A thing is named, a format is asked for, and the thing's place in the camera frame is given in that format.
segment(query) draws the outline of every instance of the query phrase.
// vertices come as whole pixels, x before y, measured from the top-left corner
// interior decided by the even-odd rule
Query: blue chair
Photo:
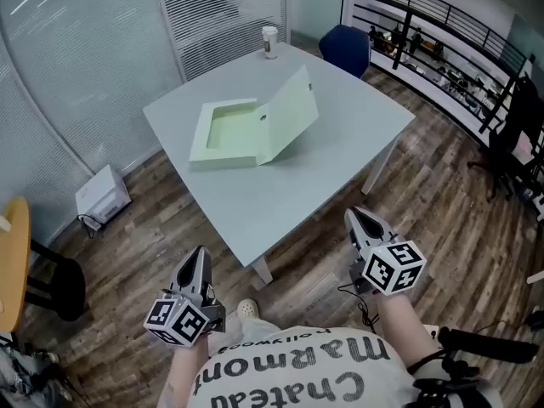
[[[363,77],[371,63],[371,41],[368,33],[337,25],[320,40],[323,59],[357,78]]]

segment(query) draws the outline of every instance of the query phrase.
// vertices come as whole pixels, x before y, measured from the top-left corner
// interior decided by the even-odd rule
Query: table leg
[[[386,146],[380,154],[377,155],[376,160],[374,161],[374,165],[372,166],[372,170],[370,175],[365,181],[365,184],[363,185],[363,189],[361,189],[361,192],[364,195],[368,195],[370,191],[372,190],[372,187],[377,182],[377,178],[380,176],[380,173],[382,173],[383,167],[388,162],[389,156],[393,152],[393,148],[395,145],[397,145],[397,139],[399,137],[397,136],[393,141],[389,143],[388,146]]]
[[[274,280],[274,278],[272,278],[272,274],[270,273],[269,266],[264,259],[264,256],[259,257],[257,260],[255,260],[252,263],[252,268],[253,270],[255,270],[255,272],[257,272],[258,277],[265,285],[270,284]]]

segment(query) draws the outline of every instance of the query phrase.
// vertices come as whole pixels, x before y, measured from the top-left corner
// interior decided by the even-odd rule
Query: white printer
[[[130,201],[121,177],[108,165],[76,192],[77,215],[96,231]]]

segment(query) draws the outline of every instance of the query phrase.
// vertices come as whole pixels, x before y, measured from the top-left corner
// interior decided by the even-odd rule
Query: door
[[[293,45],[299,41],[316,43],[340,24],[343,0],[289,0],[289,3],[287,11]]]

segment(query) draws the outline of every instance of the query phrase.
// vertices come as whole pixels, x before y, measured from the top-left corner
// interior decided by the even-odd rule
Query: white t-shirt
[[[426,377],[436,366],[422,368]],[[195,378],[188,407],[400,407],[417,399],[413,382],[391,345],[374,334],[298,326],[220,349]]]

